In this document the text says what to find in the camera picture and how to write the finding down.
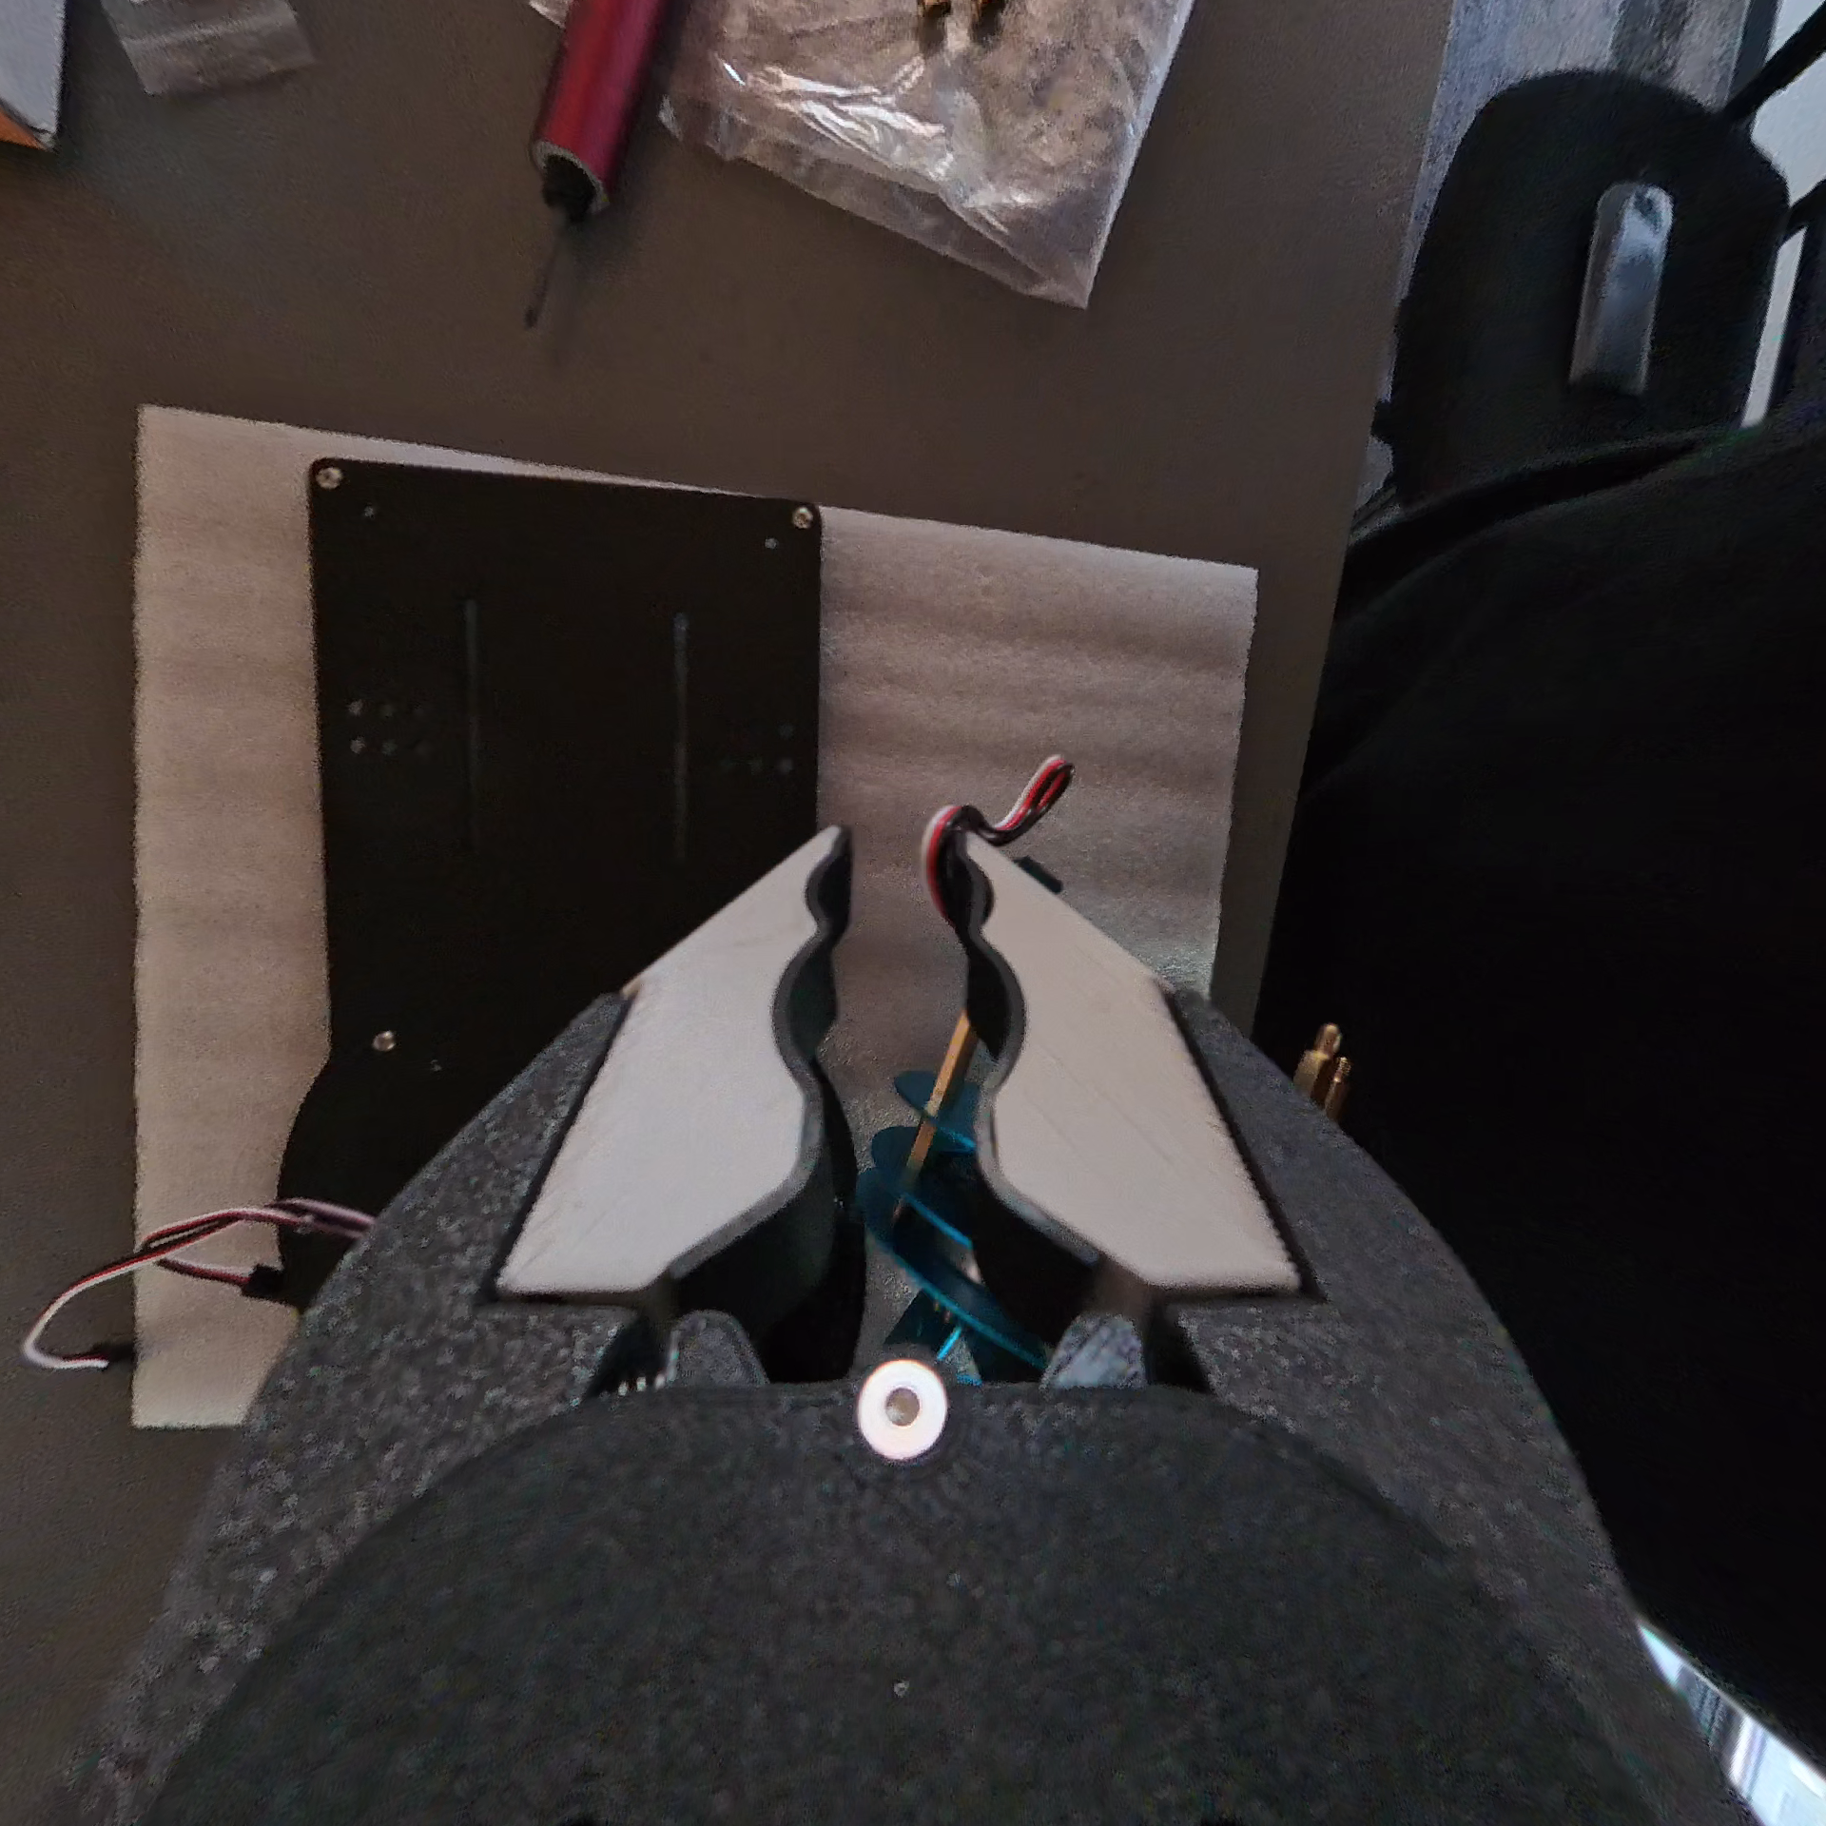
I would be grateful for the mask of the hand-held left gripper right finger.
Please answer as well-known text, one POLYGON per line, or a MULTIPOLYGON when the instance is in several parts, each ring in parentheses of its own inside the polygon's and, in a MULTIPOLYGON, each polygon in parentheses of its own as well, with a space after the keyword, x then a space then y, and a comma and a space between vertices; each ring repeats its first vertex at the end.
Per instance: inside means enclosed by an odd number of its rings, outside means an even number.
POLYGON ((968 1011, 994 1066, 975 1167, 1139 1333, 1167 1307, 1303 1293, 1303 1269, 1166 984, 982 836, 958 841, 968 1011))

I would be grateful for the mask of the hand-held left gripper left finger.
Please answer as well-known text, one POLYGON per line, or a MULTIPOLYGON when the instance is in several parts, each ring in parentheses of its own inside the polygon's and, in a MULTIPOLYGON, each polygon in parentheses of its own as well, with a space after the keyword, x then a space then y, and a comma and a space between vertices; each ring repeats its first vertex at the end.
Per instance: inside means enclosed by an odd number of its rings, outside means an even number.
POLYGON ((824 829, 623 989, 594 1082, 495 1274, 500 1298, 723 1313, 769 1379, 861 1335, 851 1131, 820 1060, 851 834, 824 829))

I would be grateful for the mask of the black metal base plate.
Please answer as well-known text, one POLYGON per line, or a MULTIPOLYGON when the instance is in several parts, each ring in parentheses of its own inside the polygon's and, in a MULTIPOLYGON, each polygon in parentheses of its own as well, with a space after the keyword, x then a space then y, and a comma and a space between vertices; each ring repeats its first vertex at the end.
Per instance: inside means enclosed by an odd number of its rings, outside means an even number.
POLYGON ((283 1195, 378 1215, 815 823, 820 519, 398 462, 308 477, 329 1052, 283 1195))

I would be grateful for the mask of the person's black clothed torso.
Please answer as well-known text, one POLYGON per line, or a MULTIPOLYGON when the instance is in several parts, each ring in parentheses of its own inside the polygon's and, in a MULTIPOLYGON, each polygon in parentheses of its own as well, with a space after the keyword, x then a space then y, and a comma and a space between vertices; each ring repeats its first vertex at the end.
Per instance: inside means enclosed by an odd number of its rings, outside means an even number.
POLYGON ((1536 1381, 1639 1608, 1821 1757, 1821 401, 1339 607, 1254 1041, 1536 1381))

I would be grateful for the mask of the white foam sheet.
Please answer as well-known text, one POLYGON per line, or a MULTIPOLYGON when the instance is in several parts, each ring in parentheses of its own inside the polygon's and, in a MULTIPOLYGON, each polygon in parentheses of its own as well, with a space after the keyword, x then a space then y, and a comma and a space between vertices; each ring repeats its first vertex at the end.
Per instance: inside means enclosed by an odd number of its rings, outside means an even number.
MULTIPOLYGON (((132 561, 132 1230, 276 1193, 329 1054, 306 472, 623 474, 143 404, 132 561)), ((851 829, 825 1070, 859 1138, 935 1066, 961 956, 919 879, 947 802, 1076 780, 1024 848, 1167 987, 1209 991, 1256 574, 824 506, 817 808, 851 829)))

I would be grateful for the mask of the black swivel office chair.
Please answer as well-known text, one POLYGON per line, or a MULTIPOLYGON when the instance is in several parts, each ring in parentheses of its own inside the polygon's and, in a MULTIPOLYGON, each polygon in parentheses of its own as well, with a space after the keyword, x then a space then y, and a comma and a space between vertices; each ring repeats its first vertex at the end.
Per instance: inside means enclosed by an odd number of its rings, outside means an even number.
POLYGON ((1414 512, 1589 450, 1744 419, 1789 228, 1789 182, 1745 125, 1617 71, 1496 93, 1457 147, 1399 305, 1376 435, 1414 512), (1673 197, 1641 397, 1568 384, 1591 221, 1619 182, 1673 197))

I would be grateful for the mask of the grey flat device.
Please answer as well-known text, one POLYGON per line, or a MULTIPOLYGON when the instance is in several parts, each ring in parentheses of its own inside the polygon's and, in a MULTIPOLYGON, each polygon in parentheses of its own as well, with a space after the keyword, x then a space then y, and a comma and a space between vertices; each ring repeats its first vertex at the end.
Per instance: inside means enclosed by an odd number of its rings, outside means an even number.
POLYGON ((1611 185, 1595 205, 1568 384, 1641 397, 1650 384, 1673 197, 1650 182, 1611 185))

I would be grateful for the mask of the clear plastic wrap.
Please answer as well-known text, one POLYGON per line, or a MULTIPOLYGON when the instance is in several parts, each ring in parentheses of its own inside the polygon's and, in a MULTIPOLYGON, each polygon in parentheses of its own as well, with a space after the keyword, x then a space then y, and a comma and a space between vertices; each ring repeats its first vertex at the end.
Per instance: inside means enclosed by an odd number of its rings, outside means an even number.
POLYGON ((698 3, 674 135, 1018 293, 1082 309, 1192 3, 698 3))

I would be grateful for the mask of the red metal cylinder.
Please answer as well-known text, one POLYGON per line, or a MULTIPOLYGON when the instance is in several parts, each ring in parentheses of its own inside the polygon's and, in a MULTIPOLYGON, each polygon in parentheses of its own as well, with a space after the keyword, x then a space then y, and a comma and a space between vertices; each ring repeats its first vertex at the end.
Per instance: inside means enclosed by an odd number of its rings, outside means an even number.
POLYGON ((522 313, 529 331, 542 319, 560 248, 608 206, 671 9, 671 3, 567 9, 530 143, 554 236, 522 313))

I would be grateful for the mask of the small clear parts bag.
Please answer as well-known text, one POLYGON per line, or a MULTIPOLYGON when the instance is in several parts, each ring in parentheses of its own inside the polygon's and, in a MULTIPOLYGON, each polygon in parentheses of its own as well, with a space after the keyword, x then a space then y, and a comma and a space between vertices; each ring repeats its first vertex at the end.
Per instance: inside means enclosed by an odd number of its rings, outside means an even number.
POLYGON ((120 46, 153 97, 254 85, 312 63, 290 3, 105 3, 120 46))

